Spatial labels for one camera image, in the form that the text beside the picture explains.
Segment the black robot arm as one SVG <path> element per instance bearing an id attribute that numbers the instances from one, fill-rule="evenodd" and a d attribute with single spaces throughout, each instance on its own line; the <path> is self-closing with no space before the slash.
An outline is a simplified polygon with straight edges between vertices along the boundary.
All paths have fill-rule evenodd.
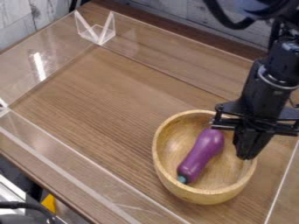
<path id="1" fill-rule="evenodd" d="M 215 129 L 233 132 L 236 155 L 257 156 L 275 135 L 299 135 L 299 105 L 291 94 L 299 89 L 299 0 L 237 0 L 245 18 L 232 22 L 217 0 L 203 0 L 212 16 L 232 30 L 257 20 L 273 21 L 267 55 L 253 61 L 241 95 L 215 106 Z"/>

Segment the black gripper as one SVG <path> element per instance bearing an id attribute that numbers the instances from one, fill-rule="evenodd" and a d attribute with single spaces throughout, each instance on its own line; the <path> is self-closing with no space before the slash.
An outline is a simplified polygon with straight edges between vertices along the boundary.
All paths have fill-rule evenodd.
<path id="1" fill-rule="evenodd" d="M 299 135 L 299 111 L 287 107 L 299 88 L 299 59 L 257 59 L 240 97 L 215 106 L 213 129 L 233 130 L 240 159 L 253 159 L 273 135 Z"/>

